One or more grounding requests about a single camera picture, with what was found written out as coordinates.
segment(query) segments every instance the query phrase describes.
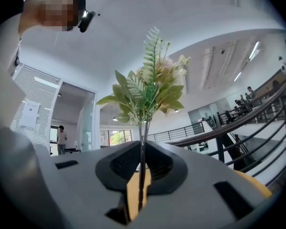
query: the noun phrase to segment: wall-mounted sign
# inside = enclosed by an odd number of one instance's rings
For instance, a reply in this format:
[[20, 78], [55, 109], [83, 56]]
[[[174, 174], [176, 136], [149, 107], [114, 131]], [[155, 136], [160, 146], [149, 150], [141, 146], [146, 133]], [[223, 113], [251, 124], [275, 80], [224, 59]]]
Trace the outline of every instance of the wall-mounted sign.
[[20, 120], [21, 126], [35, 128], [40, 103], [27, 100]]

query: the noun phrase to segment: tree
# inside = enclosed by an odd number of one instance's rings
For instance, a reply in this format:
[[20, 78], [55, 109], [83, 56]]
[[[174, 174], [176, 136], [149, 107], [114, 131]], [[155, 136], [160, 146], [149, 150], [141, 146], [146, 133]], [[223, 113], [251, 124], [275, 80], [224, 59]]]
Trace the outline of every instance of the tree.
[[110, 137], [111, 145], [118, 145], [124, 143], [124, 134], [123, 131], [116, 132], [113, 136]]

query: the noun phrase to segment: flower bouquet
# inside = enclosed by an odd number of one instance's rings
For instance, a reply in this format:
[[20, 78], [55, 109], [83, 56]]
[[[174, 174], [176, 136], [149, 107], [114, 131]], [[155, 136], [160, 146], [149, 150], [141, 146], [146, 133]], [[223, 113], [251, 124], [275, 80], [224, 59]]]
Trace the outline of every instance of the flower bouquet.
[[166, 43], [163, 55], [163, 40], [157, 28], [151, 29], [146, 35], [145, 44], [146, 62], [137, 72], [130, 71], [127, 78], [115, 71], [119, 84], [112, 86], [113, 95], [99, 100], [96, 104], [118, 103], [121, 112], [115, 117], [118, 121], [127, 123], [131, 121], [139, 127], [141, 139], [141, 163], [139, 184], [139, 210], [142, 208], [143, 187], [145, 179], [145, 142], [153, 115], [161, 110], [167, 114], [169, 109], [184, 108], [178, 101], [184, 86], [176, 85], [180, 75], [186, 74], [184, 66], [190, 58], [184, 55], [177, 62], [166, 56], [170, 43]]

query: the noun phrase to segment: ceiling light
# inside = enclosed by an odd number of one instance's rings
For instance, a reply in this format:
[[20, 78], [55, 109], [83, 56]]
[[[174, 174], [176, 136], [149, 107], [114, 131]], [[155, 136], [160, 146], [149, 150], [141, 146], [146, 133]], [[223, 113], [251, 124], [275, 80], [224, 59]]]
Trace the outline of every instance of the ceiling light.
[[252, 50], [252, 53], [250, 54], [250, 57], [249, 57], [249, 60], [253, 60], [253, 55], [255, 54], [255, 51], [257, 50], [257, 47], [259, 46], [259, 41], [256, 42], [253, 50]]
[[45, 85], [47, 85], [47, 86], [51, 86], [51, 87], [54, 87], [54, 88], [58, 88], [58, 85], [55, 85], [55, 84], [53, 84], [53, 83], [51, 83], [51, 82], [45, 81], [45, 80], [43, 80], [43, 79], [40, 79], [40, 78], [38, 78], [38, 77], [36, 77], [36, 76], [34, 76], [34, 80], [37, 81], [37, 82], [39, 82], [39, 83], [45, 84]]
[[236, 81], [236, 80], [237, 80], [237, 78], [240, 76], [240, 74], [241, 74], [241, 72], [237, 75], [237, 77], [234, 79], [234, 81]]

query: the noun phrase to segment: doorway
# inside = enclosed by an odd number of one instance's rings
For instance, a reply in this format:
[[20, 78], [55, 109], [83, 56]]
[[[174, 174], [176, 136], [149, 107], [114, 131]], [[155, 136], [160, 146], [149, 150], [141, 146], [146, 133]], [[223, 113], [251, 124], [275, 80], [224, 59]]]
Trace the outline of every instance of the doorway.
[[[63, 82], [53, 109], [50, 129], [51, 156], [59, 155], [57, 144], [65, 144], [65, 153], [92, 150], [94, 93]], [[58, 140], [63, 126], [66, 140]]]

